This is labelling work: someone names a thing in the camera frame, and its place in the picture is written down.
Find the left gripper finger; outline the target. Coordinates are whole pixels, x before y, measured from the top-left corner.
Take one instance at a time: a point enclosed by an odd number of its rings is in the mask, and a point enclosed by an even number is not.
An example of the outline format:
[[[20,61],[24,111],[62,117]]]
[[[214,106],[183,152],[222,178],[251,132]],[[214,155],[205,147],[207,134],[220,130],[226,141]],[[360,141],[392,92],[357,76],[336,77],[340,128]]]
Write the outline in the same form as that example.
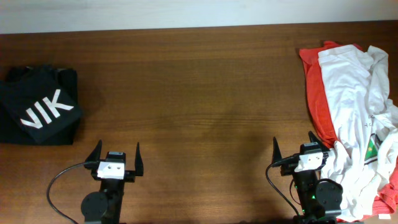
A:
[[[141,152],[140,152],[139,142],[137,143],[137,146],[136,146],[136,156],[135,156],[134,167],[135,167],[135,175],[136,176],[144,175],[144,163],[143,163]]]
[[[96,169],[100,163],[102,140],[99,140],[93,151],[85,160],[84,168],[86,169]]]

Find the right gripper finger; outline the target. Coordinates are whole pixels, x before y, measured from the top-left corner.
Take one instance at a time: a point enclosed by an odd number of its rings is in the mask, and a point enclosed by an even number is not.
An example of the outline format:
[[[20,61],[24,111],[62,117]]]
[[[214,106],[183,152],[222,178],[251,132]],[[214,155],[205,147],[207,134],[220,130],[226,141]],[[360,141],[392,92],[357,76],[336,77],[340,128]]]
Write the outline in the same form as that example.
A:
[[[273,137],[273,153],[272,153],[272,165],[279,166],[282,161],[282,155],[279,148],[279,143],[276,137]]]
[[[316,135],[315,135],[312,131],[309,131],[309,132],[308,132],[308,137],[309,137],[309,139],[310,139],[310,142],[316,142],[316,143],[319,145],[320,149],[321,149],[323,152],[329,151],[329,148],[328,148],[326,145],[324,145],[324,144],[321,142],[321,140],[319,140],[319,139],[316,137]]]

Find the white printed t-shirt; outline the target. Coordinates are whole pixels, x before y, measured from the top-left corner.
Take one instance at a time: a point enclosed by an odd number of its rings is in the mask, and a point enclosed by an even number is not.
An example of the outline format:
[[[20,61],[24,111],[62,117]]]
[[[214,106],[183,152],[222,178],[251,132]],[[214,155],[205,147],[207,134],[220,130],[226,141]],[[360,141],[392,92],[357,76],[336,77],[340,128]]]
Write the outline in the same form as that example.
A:
[[[337,140],[321,171],[343,187],[341,215],[354,222],[371,215],[397,159],[397,106],[389,99],[388,54],[344,45],[318,53]]]

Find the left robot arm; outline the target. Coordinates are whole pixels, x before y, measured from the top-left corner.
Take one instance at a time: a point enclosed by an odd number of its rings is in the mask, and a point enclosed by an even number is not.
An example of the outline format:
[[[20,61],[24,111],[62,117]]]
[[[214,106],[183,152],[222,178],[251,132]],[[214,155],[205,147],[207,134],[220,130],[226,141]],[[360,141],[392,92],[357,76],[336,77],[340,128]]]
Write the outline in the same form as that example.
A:
[[[101,159],[102,141],[86,158],[84,168],[91,172],[94,180],[100,182],[99,190],[88,194],[81,203],[85,223],[120,223],[121,207],[126,183],[134,183],[136,177],[144,175],[144,164],[140,145],[136,146],[134,170],[126,169],[126,154],[109,151]]]

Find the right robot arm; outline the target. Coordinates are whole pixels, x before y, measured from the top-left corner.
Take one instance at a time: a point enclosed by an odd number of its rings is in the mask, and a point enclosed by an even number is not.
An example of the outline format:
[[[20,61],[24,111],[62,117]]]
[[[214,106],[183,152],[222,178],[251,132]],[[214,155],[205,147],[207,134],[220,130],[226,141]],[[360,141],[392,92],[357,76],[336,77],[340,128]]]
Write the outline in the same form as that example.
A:
[[[336,223],[336,217],[341,215],[343,187],[331,179],[318,178],[317,172],[329,158],[329,149],[311,131],[308,136],[310,142],[302,144],[300,152],[285,158],[273,138],[272,161],[268,166],[280,167],[282,176],[292,176],[302,213],[277,187],[274,190],[293,208],[294,223]]]

